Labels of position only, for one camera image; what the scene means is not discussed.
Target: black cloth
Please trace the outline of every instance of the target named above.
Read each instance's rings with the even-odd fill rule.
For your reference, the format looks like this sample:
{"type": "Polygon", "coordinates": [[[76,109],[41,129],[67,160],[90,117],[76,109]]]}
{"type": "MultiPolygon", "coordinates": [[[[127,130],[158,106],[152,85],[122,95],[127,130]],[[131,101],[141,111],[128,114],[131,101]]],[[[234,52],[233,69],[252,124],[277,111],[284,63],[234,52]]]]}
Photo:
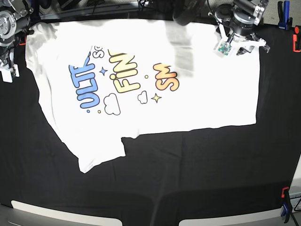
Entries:
{"type": "Polygon", "coordinates": [[[258,33],[271,51],[260,52],[255,125],[123,138],[126,157],[87,174],[47,123],[18,47],[20,77],[0,82],[0,203],[118,218],[125,226],[280,208],[301,151],[301,54],[292,51],[292,31],[264,26],[258,33]]]}

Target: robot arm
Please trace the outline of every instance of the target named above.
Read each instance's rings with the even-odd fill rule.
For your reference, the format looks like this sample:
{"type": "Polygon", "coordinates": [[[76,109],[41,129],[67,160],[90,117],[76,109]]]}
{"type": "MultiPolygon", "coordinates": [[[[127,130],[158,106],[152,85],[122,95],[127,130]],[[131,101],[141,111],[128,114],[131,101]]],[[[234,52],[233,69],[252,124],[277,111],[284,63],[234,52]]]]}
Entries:
{"type": "Polygon", "coordinates": [[[20,41],[17,35],[28,32],[32,12],[27,0],[0,0],[0,71],[5,82],[19,77],[14,48],[20,41]]]}

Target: yellow star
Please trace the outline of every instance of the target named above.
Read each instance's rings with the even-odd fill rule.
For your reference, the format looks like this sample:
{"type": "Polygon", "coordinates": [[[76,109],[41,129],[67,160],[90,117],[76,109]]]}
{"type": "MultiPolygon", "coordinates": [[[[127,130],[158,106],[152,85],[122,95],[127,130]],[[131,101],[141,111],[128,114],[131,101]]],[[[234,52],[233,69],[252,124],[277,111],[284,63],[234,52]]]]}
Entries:
{"type": "Polygon", "coordinates": [[[161,97],[158,97],[157,94],[155,94],[155,96],[152,98],[153,100],[155,100],[157,103],[158,103],[158,100],[160,99],[161,97]]]}

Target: white t-shirt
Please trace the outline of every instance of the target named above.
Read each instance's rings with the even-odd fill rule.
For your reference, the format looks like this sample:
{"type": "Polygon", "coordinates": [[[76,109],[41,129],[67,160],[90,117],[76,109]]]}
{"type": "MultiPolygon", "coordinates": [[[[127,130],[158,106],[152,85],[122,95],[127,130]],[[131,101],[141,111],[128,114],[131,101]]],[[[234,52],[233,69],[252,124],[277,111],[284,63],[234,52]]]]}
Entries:
{"type": "Polygon", "coordinates": [[[27,67],[80,171],[125,156],[122,137],[256,123],[258,49],[221,58],[215,29],[148,20],[33,27],[27,67]]]}

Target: blue star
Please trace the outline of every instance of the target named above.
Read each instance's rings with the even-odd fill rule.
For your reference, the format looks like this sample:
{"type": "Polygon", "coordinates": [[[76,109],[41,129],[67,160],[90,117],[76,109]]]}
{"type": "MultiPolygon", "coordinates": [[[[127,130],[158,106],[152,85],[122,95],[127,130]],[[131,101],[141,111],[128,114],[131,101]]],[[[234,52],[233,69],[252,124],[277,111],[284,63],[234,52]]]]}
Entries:
{"type": "Polygon", "coordinates": [[[102,67],[102,70],[100,71],[100,73],[103,73],[103,75],[104,75],[104,73],[106,73],[108,70],[105,70],[103,67],[102,67]]]}

